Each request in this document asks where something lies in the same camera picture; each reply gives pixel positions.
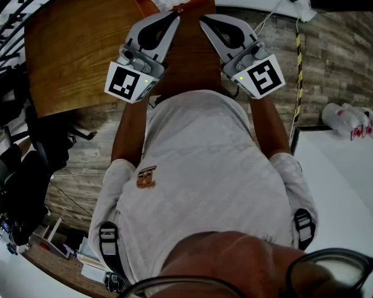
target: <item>floor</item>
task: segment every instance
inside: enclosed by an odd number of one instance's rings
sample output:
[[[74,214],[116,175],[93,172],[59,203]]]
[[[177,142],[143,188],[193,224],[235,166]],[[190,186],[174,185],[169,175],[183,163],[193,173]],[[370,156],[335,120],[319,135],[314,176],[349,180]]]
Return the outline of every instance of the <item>floor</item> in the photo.
[[[218,10],[218,13],[244,19],[253,28],[265,17],[250,11]],[[299,124],[320,123],[321,110],[328,102],[349,102],[373,109],[373,13],[321,13],[309,23],[299,22],[298,29],[304,87]],[[288,132],[296,100],[295,34],[294,19],[273,16],[259,36],[268,50],[276,54],[287,81],[272,98]],[[236,92],[235,85],[226,78],[223,86],[233,94]],[[236,100],[251,119],[246,95],[241,92]],[[90,142],[80,139],[69,150],[68,165],[55,174],[46,197],[52,217],[62,217],[70,227],[88,230],[90,226],[123,108],[124,103],[118,101],[73,112],[75,122],[95,131],[96,136]]]

